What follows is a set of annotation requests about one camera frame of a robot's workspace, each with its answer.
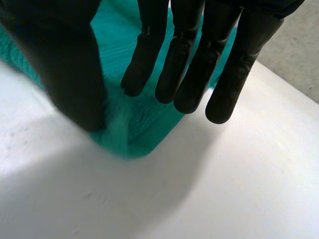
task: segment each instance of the fabric texture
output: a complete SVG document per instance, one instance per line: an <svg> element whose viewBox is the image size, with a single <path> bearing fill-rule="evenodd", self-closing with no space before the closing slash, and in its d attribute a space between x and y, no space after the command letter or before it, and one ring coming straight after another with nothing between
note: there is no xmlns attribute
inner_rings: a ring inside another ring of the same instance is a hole
<svg viewBox="0 0 319 239"><path fill-rule="evenodd" d="M91 137L101 146L123 158L145 156L183 117L183 114L179 113L173 104L163 105L155 99L157 80L163 68L174 29L172 13L171 11L168 13L166 38L153 74L141 95L136 98L125 96L120 88L120 83L130 63L137 36L141 32L137 1L103 0L91 25L98 41L103 76L108 91L105 112L107 127L98 132L92 132ZM216 85L223 70L235 34L236 29L234 28L210 81L209 87L211 88ZM200 36L199 31L192 57ZM9 65L20 69L43 88L37 73L1 27L0 57Z"/></svg>

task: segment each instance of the fingertip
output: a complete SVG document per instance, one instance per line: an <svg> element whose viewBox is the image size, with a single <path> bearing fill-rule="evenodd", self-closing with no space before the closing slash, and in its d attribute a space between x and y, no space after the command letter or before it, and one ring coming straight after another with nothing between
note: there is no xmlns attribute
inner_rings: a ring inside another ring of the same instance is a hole
<svg viewBox="0 0 319 239"><path fill-rule="evenodd" d="M234 105L231 104L228 98L217 99L213 94L206 106L205 114L210 122L223 124L230 119L233 110Z"/></svg>

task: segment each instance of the folded towel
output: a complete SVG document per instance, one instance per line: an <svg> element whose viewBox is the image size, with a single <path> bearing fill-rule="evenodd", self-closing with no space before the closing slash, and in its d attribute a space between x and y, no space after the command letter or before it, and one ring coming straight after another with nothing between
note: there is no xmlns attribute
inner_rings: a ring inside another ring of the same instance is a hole
<svg viewBox="0 0 319 239"><path fill-rule="evenodd" d="M121 91L120 83L141 31L137 1L103 0L91 25L98 41L104 81L109 93L106 99L107 127L98 132L92 132L91 137L101 146L124 158L145 156L183 117L183 114L175 110L173 104L162 105L155 99L156 83L173 35L172 13L171 11L168 13L166 39L153 74L144 91L136 98L125 96ZM223 70L235 34L236 29L233 29L210 81L211 88L215 86ZM200 36L199 31L194 49L198 46ZM43 88L37 73L1 27L0 57L6 63L22 70Z"/></svg>

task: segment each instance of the teal cloth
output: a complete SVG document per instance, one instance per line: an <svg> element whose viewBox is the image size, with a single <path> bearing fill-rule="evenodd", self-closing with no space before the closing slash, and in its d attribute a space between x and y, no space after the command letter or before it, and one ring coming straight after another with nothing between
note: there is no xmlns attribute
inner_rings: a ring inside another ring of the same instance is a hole
<svg viewBox="0 0 319 239"><path fill-rule="evenodd" d="M108 107L105 113L108 125L98 132L91 133L91 137L101 146L124 158L145 156L183 117L183 114L175 110L173 104L162 105L155 99L156 83L173 34L172 13L168 13L166 39L154 72L142 94L136 98L126 97L120 89L120 82L141 31L137 0L103 0L92 21L92 27L99 44L104 81L109 96L106 99ZM235 34L236 29L233 29L209 84L212 88L226 63ZM195 49L200 36L199 31ZM0 57L9 65L22 70L43 88L39 76L1 27Z"/></svg>

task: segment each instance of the black glove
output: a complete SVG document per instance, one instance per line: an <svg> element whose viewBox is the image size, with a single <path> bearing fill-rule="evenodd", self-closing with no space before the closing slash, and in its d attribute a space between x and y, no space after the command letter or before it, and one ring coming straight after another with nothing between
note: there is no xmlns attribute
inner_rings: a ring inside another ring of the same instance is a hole
<svg viewBox="0 0 319 239"><path fill-rule="evenodd" d="M226 122L262 47L282 25L284 17L303 2L171 0L175 30L155 92L158 101L164 104L174 101L176 109L184 114L197 109L231 29L239 18L232 51L206 107L210 121ZM142 32L121 84L131 97L141 93L153 71L165 37L168 0L138 0L138 4ZM202 37L184 76L203 8Z"/></svg>

